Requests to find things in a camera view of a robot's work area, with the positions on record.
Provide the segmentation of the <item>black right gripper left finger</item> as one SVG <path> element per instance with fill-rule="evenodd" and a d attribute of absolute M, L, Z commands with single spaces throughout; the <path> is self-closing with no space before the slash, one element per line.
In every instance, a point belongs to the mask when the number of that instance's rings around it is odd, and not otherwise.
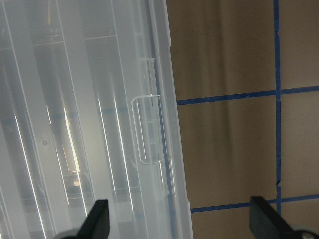
<path fill-rule="evenodd" d="M 97 200 L 77 233 L 78 239 L 107 239 L 110 216 L 107 199 Z"/>

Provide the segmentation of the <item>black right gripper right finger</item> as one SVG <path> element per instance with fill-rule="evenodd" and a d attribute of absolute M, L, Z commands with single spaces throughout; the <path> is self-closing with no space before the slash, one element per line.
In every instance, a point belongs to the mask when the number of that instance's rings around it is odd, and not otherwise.
<path fill-rule="evenodd" d="M 250 198 L 250 230 L 256 239 L 293 239 L 294 230 L 261 196 Z"/>

